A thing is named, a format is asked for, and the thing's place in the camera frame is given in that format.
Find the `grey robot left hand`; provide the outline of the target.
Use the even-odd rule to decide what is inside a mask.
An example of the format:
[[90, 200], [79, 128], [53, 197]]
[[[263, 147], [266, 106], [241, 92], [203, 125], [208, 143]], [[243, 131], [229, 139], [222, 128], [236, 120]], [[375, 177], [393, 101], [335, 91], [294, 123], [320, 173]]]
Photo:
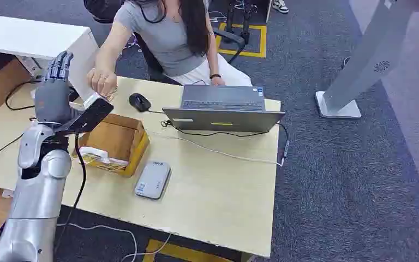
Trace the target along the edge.
[[48, 64], [45, 79], [35, 91], [35, 116], [39, 122], [64, 124], [72, 118], [68, 76], [73, 57], [71, 52], [63, 51]]

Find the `person's right hand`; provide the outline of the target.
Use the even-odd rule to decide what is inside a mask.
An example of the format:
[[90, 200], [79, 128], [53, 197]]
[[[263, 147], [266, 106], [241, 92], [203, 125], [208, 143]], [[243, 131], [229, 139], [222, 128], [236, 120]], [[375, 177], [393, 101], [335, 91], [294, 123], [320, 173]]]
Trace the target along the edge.
[[87, 83], [99, 95], [110, 99], [117, 89], [117, 75], [106, 70], [92, 68], [87, 74]]

